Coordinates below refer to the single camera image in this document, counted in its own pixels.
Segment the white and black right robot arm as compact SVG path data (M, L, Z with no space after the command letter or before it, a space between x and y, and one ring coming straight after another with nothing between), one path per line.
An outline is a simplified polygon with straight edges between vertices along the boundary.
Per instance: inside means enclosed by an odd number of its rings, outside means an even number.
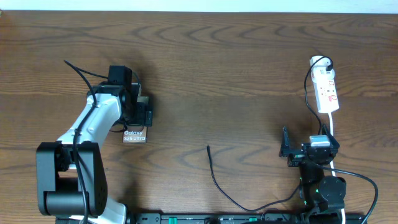
M288 130L283 129L279 157L286 157L287 165L298 167L300 171L300 194L305 210L297 215L298 222L340 222L338 214L345 207L346 181L324 173L339 148L326 126L322 127L321 135L310 136L310 142L303 143L300 149L291 147Z

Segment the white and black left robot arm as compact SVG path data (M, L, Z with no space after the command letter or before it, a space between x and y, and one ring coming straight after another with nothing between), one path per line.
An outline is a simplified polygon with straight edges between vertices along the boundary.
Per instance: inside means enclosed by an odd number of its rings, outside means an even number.
M100 149L113 126L151 126L153 110L139 77L124 65L110 66L104 81L88 88L71 128L36 150L39 211L56 223L135 223L127 205L108 195Z

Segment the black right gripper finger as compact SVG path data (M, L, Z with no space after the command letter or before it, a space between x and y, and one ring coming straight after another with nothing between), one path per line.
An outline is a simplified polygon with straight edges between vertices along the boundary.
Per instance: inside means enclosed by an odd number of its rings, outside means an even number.
M330 130L327 128L326 124L322 125L322 134L326 135L328 140L330 141L330 146L333 149L339 149L340 148L340 144L338 143L338 141L334 138L334 136L331 134Z
M284 126L282 142L279 150L279 157L287 157L291 152L292 148L290 146L288 129Z

